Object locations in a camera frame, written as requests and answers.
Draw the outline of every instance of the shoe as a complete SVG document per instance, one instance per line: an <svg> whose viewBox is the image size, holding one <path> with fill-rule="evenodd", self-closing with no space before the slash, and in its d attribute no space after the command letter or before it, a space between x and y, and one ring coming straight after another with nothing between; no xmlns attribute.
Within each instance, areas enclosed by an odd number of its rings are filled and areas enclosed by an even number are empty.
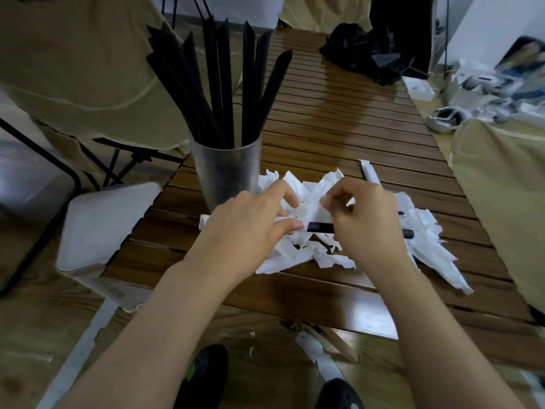
<svg viewBox="0 0 545 409"><path fill-rule="evenodd" d="M364 404L350 383L337 378L322 387L316 409L364 409Z"/></svg>
<svg viewBox="0 0 545 409"><path fill-rule="evenodd" d="M227 382L229 358L222 345L204 347L189 367L173 409L217 409Z"/></svg>

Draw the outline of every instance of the slatted tabletop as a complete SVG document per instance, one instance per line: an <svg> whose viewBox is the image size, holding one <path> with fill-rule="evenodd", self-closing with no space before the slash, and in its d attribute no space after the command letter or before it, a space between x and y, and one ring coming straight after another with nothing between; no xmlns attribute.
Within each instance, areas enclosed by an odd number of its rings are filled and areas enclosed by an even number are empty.
<svg viewBox="0 0 545 409"><path fill-rule="evenodd" d="M327 62L318 52L324 34L277 31L269 68L292 49L293 60L263 131L262 173L291 171L319 181L338 168L363 178L370 160L383 186L406 192L433 212L442 239L475 291L464 295L421 266L437 293L485 355L545 369L545 347L528 307L464 196L433 137L400 83L381 87ZM240 112L242 89L234 96ZM114 256L105 278L154 287L180 261L208 213L189 156ZM272 275L254 275L225 304L327 327L397 338L371 282L354 269L319 268L310 261Z"/></svg>

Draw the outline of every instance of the left hand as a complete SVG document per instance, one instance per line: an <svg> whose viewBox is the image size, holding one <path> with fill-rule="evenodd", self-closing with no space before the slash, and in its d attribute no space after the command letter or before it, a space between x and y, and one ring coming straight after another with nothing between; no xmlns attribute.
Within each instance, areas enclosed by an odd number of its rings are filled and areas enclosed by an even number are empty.
<svg viewBox="0 0 545 409"><path fill-rule="evenodd" d="M184 268L227 278L234 288L260 267L284 235L304 228L297 219L275 222L282 199L299 206L292 188L278 180L263 193L243 191L217 206L186 254Z"/></svg>

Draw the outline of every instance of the hand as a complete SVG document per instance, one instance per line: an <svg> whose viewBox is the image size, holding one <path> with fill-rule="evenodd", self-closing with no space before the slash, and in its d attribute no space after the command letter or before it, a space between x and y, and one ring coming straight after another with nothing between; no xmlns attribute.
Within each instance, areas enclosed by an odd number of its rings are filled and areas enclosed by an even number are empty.
<svg viewBox="0 0 545 409"><path fill-rule="evenodd" d="M356 204L346 206L354 197ZM320 200L333 216L335 239L373 283L410 258L393 192L362 179L344 177Z"/></svg>
<svg viewBox="0 0 545 409"><path fill-rule="evenodd" d="M296 219L275 223L277 215L286 215L282 199L299 206L290 186L278 180L259 195L243 191L217 206L183 263L226 277L234 288L259 268L284 235L304 228Z"/></svg>

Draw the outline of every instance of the cup of black straws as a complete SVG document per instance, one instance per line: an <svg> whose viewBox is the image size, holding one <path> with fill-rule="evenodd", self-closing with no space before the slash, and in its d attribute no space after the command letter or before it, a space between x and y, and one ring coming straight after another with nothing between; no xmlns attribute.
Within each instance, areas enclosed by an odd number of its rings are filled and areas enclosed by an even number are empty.
<svg viewBox="0 0 545 409"><path fill-rule="evenodd" d="M212 16L202 19L211 107L203 93L192 33L180 44L167 24L161 29L148 27L153 53L147 61L184 116L204 199L213 211L241 191L257 192L261 132L292 51L278 56L263 91L272 31L263 33L255 44L254 31L248 22L244 24L242 131L240 140L235 140L229 22L216 27Z"/></svg>

